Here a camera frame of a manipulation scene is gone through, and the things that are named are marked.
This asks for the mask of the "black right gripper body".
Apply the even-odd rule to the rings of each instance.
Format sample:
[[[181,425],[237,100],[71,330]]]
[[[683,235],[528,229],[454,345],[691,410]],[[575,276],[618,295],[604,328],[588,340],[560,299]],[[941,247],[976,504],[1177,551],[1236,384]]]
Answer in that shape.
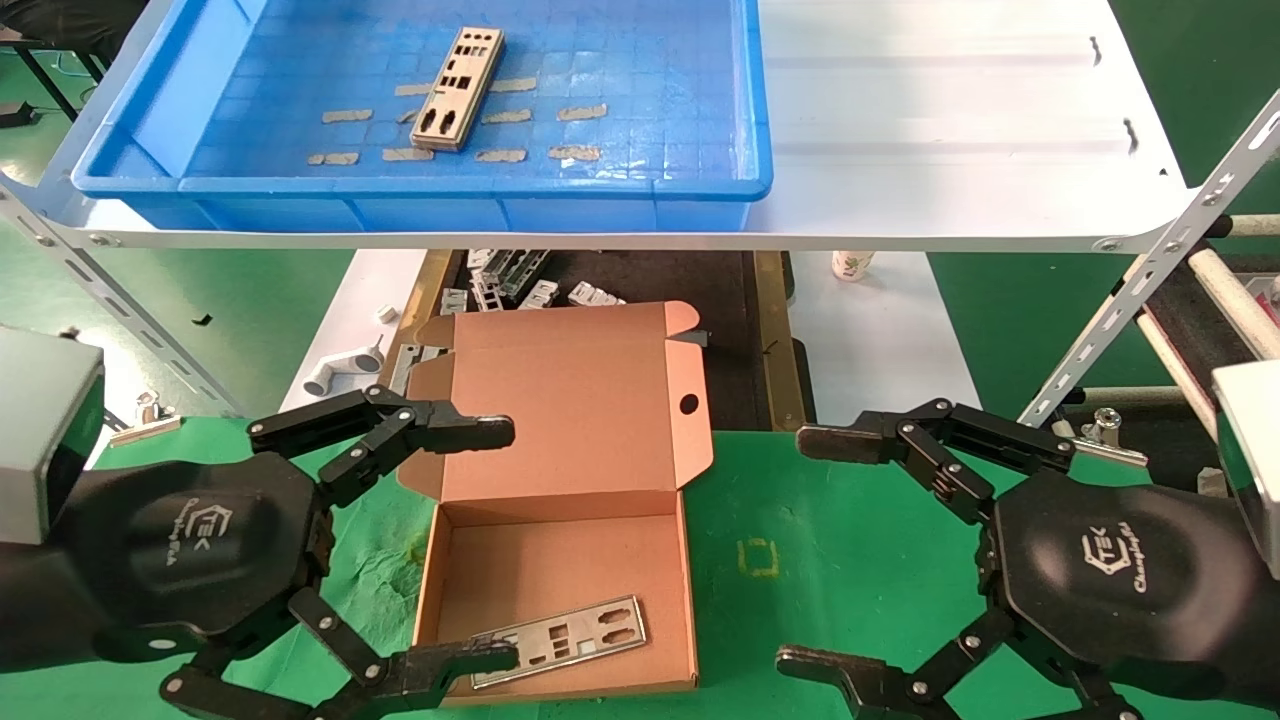
[[[1277,582],[1231,500],[1041,471],[996,500],[986,543],[1009,644],[1048,680],[1277,703]]]

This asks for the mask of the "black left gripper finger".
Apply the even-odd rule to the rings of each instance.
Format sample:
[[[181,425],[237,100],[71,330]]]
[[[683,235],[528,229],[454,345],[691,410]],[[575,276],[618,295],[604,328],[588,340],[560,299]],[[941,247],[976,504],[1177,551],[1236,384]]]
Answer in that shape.
[[[518,661],[508,641],[420,646],[381,657],[315,589],[293,593],[287,607],[348,673],[333,697],[312,706],[225,682],[232,653],[210,644],[165,679],[161,700],[196,719],[383,719],[436,708],[461,676],[508,670]]]
[[[465,416],[449,401],[413,401],[385,386],[353,389],[251,421],[255,454],[285,459],[348,442],[317,471],[320,496],[348,506],[416,452],[489,451],[515,442],[509,416]]]

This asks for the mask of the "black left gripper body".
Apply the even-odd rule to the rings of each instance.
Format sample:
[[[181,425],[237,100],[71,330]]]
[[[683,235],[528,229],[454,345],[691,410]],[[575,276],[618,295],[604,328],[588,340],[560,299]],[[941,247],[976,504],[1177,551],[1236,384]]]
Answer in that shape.
[[[42,544],[3,546],[1,667],[246,659],[293,626],[333,544],[314,479],[276,454],[87,471]]]

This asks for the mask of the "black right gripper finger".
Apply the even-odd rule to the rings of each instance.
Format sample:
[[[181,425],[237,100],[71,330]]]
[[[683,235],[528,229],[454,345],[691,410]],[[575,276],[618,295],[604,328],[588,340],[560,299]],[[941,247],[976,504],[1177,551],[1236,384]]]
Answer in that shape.
[[[800,644],[778,648],[777,670],[837,688],[854,719],[957,719],[947,693],[996,650],[1020,637],[1029,641],[1036,629],[1024,615],[992,605],[911,673],[878,659]],[[1047,632],[1041,634],[1053,647],[1044,659],[1059,662],[1060,674],[1080,702],[1079,708],[1051,714],[1050,719],[1142,717],[1114,689],[1100,664],[1071,661],[1064,642]]]
[[[1030,477],[1065,473],[1074,443],[1048,430],[936,398],[906,413],[860,413],[847,427],[806,424],[797,451],[832,462],[897,464],[955,518],[986,524],[995,511],[995,487],[957,457],[972,455]]]

